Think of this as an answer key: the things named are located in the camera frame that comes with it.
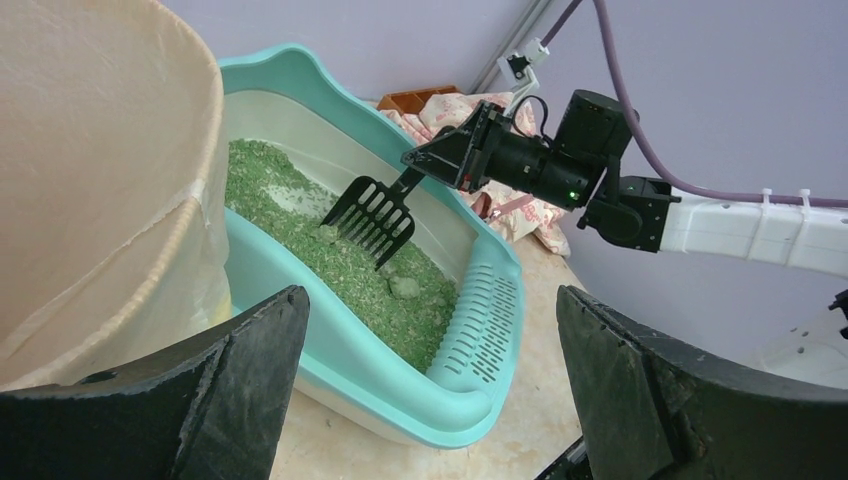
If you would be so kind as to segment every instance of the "beige bin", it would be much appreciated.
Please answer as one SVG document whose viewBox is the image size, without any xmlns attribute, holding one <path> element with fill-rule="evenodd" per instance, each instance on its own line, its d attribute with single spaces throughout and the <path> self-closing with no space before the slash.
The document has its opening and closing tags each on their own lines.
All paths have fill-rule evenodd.
<svg viewBox="0 0 848 480">
<path fill-rule="evenodd" d="M 223 88 L 150 0 L 0 2 L 0 390 L 230 317 Z"/>
</svg>

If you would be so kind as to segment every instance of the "black bracket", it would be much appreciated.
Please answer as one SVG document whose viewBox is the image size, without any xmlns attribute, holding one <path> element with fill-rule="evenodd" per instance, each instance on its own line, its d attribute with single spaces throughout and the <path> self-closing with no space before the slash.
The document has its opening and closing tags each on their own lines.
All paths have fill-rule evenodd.
<svg viewBox="0 0 848 480">
<path fill-rule="evenodd" d="M 510 55 L 507 57 L 506 62 L 509 64 L 509 68 L 512 69 L 512 74 L 516 80 L 523 79 L 524 69 L 530 66 L 530 61 L 523 55 Z"/>
<path fill-rule="evenodd" d="M 836 310 L 837 308 L 842 309 L 842 313 L 845 314 L 845 319 L 848 320 L 848 289 L 837 293 L 836 300 L 827 307 L 827 309 L 831 311 Z"/>
<path fill-rule="evenodd" d="M 607 175 L 615 175 L 615 169 L 609 169 Z M 669 205 L 680 202 L 680 197 L 671 195 L 671 185 L 659 179 L 605 180 L 586 206 L 577 228 L 592 227 L 604 240 L 619 247 L 658 252 Z"/>
<path fill-rule="evenodd" d="M 488 179 L 486 170 L 500 135 L 509 130 L 503 108 L 480 102 L 456 128 L 445 127 L 433 140 L 404 152 L 401 163 L 456 190 L 474 193 Z"/>
</svg>

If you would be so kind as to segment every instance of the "litter box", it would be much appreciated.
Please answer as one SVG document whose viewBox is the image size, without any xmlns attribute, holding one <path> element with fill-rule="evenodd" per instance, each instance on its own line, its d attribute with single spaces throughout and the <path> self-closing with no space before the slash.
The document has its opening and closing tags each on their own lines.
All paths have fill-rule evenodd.
<svg viewBox="0 0 848 480">
<path fill-rule="evenodd" d="M 263 140 L 307 177 L 341 193 L 358 175 L 391 183 L 412 140 L 346 92 L 318 59 L 283 45 L 220 62 L 229 139 Z M 426 179 L 406 201 L 413 242 L 461 285 L 426 375 L 378 339 L 280 243 L 226 212 L 236 311 L 297 284 L 311 299 L 295 387 L 387 439 L 455 449 L 483 438 L 501 412 L 521 343 L 524 290 L 512 248 L 459 195 Z"/>
</svg>

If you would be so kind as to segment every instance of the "black litter scoop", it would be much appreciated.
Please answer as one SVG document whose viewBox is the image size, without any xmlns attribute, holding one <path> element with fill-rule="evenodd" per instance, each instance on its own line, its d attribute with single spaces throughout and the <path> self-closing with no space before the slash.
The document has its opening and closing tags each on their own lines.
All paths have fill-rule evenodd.
<svg viewBox="0 0 848 480">
<path fill-rule="evenodd" d="M 371 177 L 357 177 L 324 217 L 339 235 L 364 248 L 383 266 L 412 238 L 415 221 L 403 201 L 424 178 L 407 168 L 391 187 Z"/>
</svg>

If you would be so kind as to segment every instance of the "beige surface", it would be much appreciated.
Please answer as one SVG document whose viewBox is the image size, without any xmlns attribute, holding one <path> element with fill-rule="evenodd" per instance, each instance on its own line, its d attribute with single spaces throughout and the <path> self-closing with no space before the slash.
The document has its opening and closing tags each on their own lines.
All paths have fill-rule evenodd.
<svg viewBox="0 0 848 480">
<path fill-rule="evenodd" d="M 556 329 L 556 291 L 580 285 L 562 258 L 530 236 L 515 250 L 527 312 L 518 370 L 498 423 L 471 447 L 399 445 L 295 391 L 271 478 L 531 480 L 580 436 Z"/>
</svg>

